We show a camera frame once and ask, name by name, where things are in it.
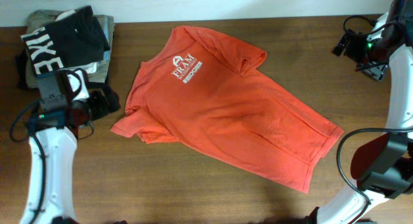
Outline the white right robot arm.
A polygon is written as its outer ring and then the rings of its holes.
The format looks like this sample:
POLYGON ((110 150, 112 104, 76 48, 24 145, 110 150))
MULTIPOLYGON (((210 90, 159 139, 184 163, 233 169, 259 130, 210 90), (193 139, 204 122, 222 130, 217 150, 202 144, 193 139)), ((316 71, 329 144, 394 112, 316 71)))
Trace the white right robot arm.
POLYGON ((332 49, 356 62, 356 70, 376 81, 391 73, 390 104, 383 128, 361 128, 343 137, 336 152, 337 169, 345 186, 322 207, 316 207, 304 223, 362 223, 374 207, 412 193, 412 0, 393 0, 377 20, 365 19, 371 32, 344 28, 332 49), (359 147, 346 177, 341 151, 356 134, 379 132, 381 136, 359 147))

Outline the orange FRAM t-shirt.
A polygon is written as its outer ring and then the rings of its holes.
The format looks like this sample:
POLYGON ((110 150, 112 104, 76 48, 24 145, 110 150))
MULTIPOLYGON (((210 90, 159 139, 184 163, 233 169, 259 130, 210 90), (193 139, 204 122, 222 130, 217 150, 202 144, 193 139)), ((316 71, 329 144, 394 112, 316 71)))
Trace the orange FRAM t-shirt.
POLYGON ((261 73, 266 58, 224 33, 177 26, 162 51, 140 64, 112 132, 179 142, 306 193, 343 131, 261 73))

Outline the black shirt white lettering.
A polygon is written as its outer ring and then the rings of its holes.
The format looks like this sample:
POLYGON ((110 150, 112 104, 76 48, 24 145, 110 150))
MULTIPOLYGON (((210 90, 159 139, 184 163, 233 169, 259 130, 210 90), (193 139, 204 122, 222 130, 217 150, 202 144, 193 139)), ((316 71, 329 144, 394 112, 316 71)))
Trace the black shirt white lettering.
POLYGON ((21 36, 35 76, 104 59, 110 50, 91 6, 21 36))

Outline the light blue folded garment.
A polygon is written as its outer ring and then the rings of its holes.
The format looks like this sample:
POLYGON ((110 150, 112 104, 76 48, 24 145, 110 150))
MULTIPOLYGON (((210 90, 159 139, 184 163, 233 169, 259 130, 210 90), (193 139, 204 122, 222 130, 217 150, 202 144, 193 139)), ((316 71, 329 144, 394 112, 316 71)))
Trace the light blue folded garment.
MULTIPOLYGON (((104 23, 104 26, 103 26, 103 32, 104 32, 104 35, 106 37, 107 43, 109 43, 109 31, 108 31, 108 18, 107 17, 105 18, 105 23, 104 23)), ((110 60, 110 51, 109 50, 105 51, 103 58, 106 62, 109 62, 109 60, 110 60)))

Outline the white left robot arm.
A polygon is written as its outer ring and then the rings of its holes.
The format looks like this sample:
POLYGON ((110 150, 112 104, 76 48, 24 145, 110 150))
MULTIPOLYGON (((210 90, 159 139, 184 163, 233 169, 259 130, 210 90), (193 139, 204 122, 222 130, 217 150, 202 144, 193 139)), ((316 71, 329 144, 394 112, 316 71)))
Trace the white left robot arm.
POLYGON ((31 150, 28 197, 21 223, 77 223, 72 195, 72 167, 77 131, 119 110, 111 88, 51 94, 28 106, 26 124, 31 150))

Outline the olive grey folded garment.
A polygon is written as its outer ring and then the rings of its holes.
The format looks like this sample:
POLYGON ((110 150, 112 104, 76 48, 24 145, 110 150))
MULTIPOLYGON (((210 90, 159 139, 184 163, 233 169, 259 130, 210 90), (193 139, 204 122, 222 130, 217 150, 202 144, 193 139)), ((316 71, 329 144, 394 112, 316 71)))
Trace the olive grey folded garment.
MULTIPOLYGON (((58 10, 36 10, 28 16, 26 19, 27 23, 27 34, 35 32, 38 28, 43 27, 44 25, 54 22, 64 11, 58 10)), ((97 21, 101 25, 103 32, 106 36, 106 39, 110 46, 113 43, 113 34, 114 34, 114 18, 109 15, 95 15, 97 21)), ((96 71, 94 73, 88 74, 88 79, 90 82, 96 83, 108 83, 108 72, 110 64, 111 50, 104 52, 103 60, 97 62, 96 71)), ((35 75, 32 71, 31 62, 29 59, 26 60, 26 68, 23 73, 25 85, 28 89, 36 89, 37 83, 35 75)))

